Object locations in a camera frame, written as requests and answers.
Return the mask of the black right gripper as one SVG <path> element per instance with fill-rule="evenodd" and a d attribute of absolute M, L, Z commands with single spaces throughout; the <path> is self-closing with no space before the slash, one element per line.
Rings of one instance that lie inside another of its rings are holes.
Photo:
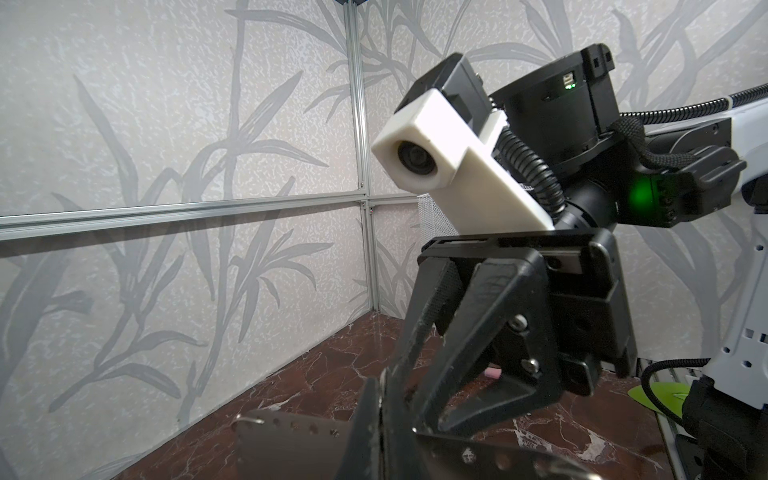
<path fill-rule="evenodd" d="M 634 372 L 637 346 L 610 231 L 437 237 L 418 264 L 390 390 L 405 389 L 433 325 L 454 315 L 410 404 L 417 429 L 469 437 L 558 402 L 564 389 L 592 395 L 603 363 L 623 377 Z M 500 378 L 487 378 L 487 368 Z"/>

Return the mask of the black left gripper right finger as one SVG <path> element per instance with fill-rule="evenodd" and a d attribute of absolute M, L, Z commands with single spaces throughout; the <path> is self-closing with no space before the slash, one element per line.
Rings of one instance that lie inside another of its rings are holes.
<path fill-rule="evenodd" d="M 427 479 L 410 412 L 405 402 L 404 383 L 391 371 L 382 375 L 382 453 L 386 479 Z"/>

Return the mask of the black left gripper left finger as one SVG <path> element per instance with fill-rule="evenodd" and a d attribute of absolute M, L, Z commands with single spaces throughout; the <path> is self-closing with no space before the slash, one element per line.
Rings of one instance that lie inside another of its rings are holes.
<path fill-rule="evenodd" d="M 351 418 L 347 443 L 337 480 L 374 480 L 380 478 L 380 391 L 376 378 L 364 384 Z"/>

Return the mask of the grey metal key plate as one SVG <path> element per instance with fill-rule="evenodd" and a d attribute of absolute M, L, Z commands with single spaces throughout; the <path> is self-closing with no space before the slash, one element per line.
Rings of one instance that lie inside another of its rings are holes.
<path fill-rule="evenodd" d="M 351 421 L 264 409 L 232 422 L 241 479 L 336 479 Z M 458 437 L 416 435 L 428 479 L 598 479 L 548 452 Z M 381 455 L 380 478 L 384 479 Z"/>

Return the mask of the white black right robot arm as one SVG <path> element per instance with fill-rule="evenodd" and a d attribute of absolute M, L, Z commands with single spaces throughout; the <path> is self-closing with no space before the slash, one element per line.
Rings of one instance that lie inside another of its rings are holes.
<path fill-rule="evenodd" d="M 636 371 L 618 224 L 671 228 L 740 191 L 757 238 L 724 344 L 680 413 L 705 479 L 767 475 L 767 176 L 748 174 L 729 119 L 647 135 L 653 123 L 718 113 L 621 112 L 609 48 L 593 44 L 487 93 L 455 53 L 417 79 L 373 143 L 402 190 L 426 194 L 456 229 L 429 241 L 396 351 L 367 382 L 340 479 L 507 474 L 575 478 L 553 455 L 474 435 L 591 395 L 603 365 Z"/>

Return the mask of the purple pink toy rake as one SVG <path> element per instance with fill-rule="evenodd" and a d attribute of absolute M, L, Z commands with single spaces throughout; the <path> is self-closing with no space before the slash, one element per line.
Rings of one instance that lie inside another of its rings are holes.
<path fill-rule="evenodd" d="M 489 379 L 499 379 L 501 376 L 501 370 L 498 368 L 487 368 L 484 371 L 484 375 Z"/>

